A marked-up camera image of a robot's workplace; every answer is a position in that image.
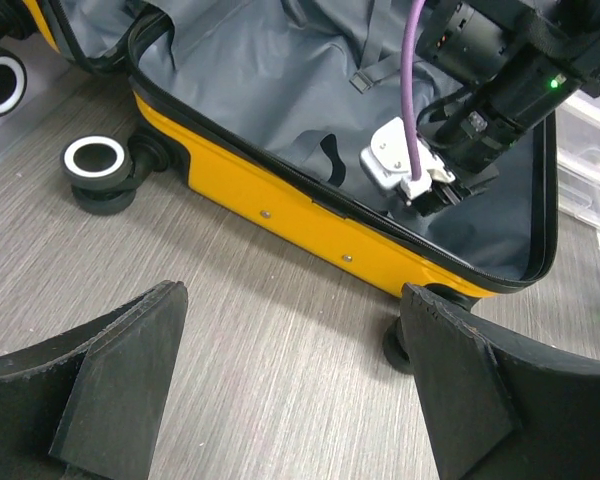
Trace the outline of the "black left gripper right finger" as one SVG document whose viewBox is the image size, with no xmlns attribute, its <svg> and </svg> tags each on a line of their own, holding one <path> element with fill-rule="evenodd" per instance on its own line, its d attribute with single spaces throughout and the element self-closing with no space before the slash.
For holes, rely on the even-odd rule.
<svg viewBox="0 0 600 480">
<path fill-rule="evenodd" d="M 600 361 L 407 284 L 402 335 L 442 479 L 600 479 Z"/>
</svg>

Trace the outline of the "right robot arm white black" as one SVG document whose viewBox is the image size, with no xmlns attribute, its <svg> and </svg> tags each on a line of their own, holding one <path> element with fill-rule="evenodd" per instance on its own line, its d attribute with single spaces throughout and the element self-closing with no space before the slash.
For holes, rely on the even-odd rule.
<svg viewBox="0 0 600 480">
<path fill-rule="evenodd" d="M 480 174 L 574 91 L 600 94 L 600 2 L 444 1 L 419 56 L 472 89 L 437 131 L 443 156 Z M 600 479 L 600 361 L 475 316 L 439 285 L 406 285 L 405 344 L 443 479 Z"/>
</svg>

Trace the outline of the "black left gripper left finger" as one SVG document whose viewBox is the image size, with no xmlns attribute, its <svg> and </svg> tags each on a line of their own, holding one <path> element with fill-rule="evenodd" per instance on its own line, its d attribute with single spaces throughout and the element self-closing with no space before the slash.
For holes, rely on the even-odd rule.
<svg viewBox="0 0 600 480">
<path fill-rule="evenodd" d="M 0 479 L 146 479 L 188 309 L 163 281 L 0 356 Z"/>
</svg>

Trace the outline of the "yellow cartoon hard-shell suitcase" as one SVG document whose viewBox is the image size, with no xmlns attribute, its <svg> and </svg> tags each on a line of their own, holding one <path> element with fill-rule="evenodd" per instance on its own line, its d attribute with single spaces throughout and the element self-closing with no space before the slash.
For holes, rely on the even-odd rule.
<svg viewBox="0 0 600 480">
<path fill-rule="evenodd" d="M 61 169 L 91 214 L 128 208 L 154 173 L 391 294 L 449 288 L 472 306 L 543 278 L 557 247 L 556 127 L 530 129 L 481 195 L 421 216 L 360 152 L 402 119 L 408 1 L 0 1 L 0 41 L 40 34 L 87 72 L 129 77 L 126 141 L 74 140 Z M 27 88 L 0 46 L 0 117 Z"/>
</svg>

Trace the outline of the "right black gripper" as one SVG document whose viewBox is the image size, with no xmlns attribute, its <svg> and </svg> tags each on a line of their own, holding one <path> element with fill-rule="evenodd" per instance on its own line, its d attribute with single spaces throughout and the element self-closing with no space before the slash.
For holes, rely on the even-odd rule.
<svg viewBox="0 0 600 480">
<path fill-rule="evenodd" d="M 428 192 L 412 201 L 412 207 L 421 216 L 438 213 L 468 198 L 483 194 L 499 176 L 495 164 L 487 166 L 480 173 L 472 173 L 462 168 L 453 168 L 451 172 L 456 177 L 453 182 L 434 181 Z"/>
</svg>

